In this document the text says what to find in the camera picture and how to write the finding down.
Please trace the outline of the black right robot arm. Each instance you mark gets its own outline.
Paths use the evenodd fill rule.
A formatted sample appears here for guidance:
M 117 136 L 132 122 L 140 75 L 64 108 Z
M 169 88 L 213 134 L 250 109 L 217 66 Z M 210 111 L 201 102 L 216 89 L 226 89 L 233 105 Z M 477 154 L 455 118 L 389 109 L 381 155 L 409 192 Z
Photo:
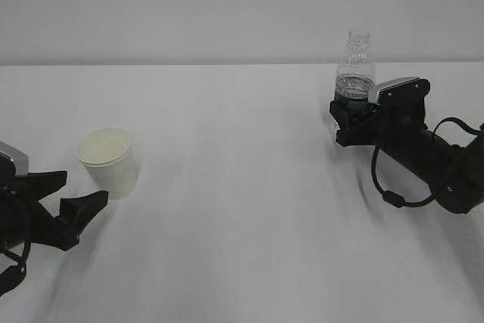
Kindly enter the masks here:
M 363 107 L 353 107 L 339 98 L 329 106 L 337 122 L 336 141 L 343 147 L 371 146 L 371 178 L 382 199 L 394 207 L 424 207 L 436 201 L 454 214 L 466 214 L 483 202 L 483 128 L 469 126 L 457 117 L 447 117 L 473 135 L 467 146 L 449 144 L 425 123 L 426 80 L 419 85 L 379 91 Z M 428 185 L 430 194 L 418 202 L 385 189 L 378 179 L 377 160 L 384 152 Z

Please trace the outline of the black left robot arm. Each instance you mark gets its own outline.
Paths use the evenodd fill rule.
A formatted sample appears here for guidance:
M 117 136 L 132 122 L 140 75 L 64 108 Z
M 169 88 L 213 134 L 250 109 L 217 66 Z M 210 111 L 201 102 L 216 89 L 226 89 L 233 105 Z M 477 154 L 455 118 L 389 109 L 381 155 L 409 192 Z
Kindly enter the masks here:
M 30 173 L 1 188 L 1 248 L 22 243 L 67 251 L 79 243 L 85 227 L 107 206 L 109 192 L 62 198 L 59 214 L 51 215 L 41 200 L 67 183 L 66 171 Z

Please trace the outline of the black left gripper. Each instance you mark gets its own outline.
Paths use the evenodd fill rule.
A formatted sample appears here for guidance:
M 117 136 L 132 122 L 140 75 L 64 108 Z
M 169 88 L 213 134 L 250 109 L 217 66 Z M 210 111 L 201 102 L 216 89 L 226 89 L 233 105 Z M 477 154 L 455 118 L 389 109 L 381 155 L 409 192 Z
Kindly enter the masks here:
M 67 171 L 28 173 L 14 178 L 14 190 L 1 187 L 1 253 L 26 259 L 34 244 L 68 251 L 77 246 L 85 227 L 107 206 L 109 192 L 61 198 L 51 215 L 39 200 L 62 189 Z

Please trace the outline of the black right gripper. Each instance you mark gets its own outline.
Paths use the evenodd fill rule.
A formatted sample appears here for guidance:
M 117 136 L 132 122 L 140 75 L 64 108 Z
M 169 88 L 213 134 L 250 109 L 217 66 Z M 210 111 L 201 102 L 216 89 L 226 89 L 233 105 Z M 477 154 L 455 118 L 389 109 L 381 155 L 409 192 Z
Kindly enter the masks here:
M 330 102 L 329 111 L 338 125 L 336 143 L 342 147 L 371 146 L 385 148 L 386 143 L 414 137 L 419 143 L 428 144 L 430 132 L 425 124 L 425 98 L 401 106 L 379 107 L 381 115 L 381 133 L 378 138 L 378 126 L 374 121 L 366 121 L 373 112 L 373 107 L 367 101 L 357 104 L 355 108 L 348 108 L 347 104 L 339 101 Z

